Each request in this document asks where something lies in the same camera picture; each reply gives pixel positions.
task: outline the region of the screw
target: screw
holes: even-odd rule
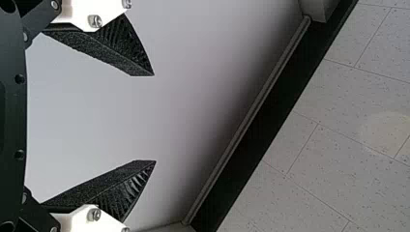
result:
[[[23,198],[21,199],[21,204],[25,204],[25,202],[27,201],[27,193],[23,193]]]
[[[28,35],[27,35],[26,32],[23,32],[23,40],[24,40],[25,42],[28,42]]]
[[[102,28],[103,27],[103,20],[98,15],[89,15],[88,16],[88,22],[90,23],[90,26],[93,27],[93,28]]]
[[[132,0],[123,0],[123,7],[124,7],[124,9],[131,9],[132,8]]]
[[[99,221],[102,217],[102,211],[100,209],[92,209],[88,212],[87,219],[89,221]]]
[[[60,8],[60,6],[58,6],[58,2],[56,2],[56,1],[51,1],[51,7],[52,7],[55,11],[57,11],[57,10]]]

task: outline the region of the white plastic part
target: white plastic part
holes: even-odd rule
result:
[[[95,205],[84,205],[70,214],[52,214],[61,224],[61,232],[122,232],[126,225],[102,211],[98,221],[88,218],[89,212],[98,209]]]
[[[93,27],[90,16],[99,16],[102,26],[127,11],[127,0],[64,0],[62,13],[52,23],[71,23],[85,32],[98,31]]]

